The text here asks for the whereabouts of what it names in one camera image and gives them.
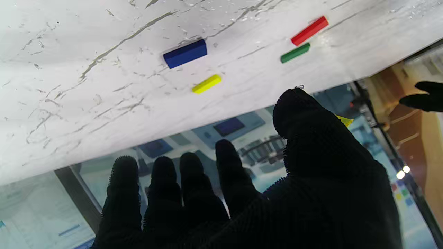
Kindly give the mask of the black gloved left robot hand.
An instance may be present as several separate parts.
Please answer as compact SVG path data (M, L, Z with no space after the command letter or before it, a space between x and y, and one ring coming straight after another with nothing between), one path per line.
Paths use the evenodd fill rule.
M441 82L420 81L415 84L415 88L425 91L426 94L404 96L399 103L425 112L443 111L443 84Z

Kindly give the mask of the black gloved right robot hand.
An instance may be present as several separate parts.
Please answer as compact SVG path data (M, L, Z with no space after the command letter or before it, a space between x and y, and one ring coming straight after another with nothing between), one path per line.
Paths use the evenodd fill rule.
M332 112L301 88L286 90L273 124L287 143L287 176L256 190L228 140L215 145L225 202L201 160L156 159L139 211L138 165L116 159L93 249L402 249L386 169Z

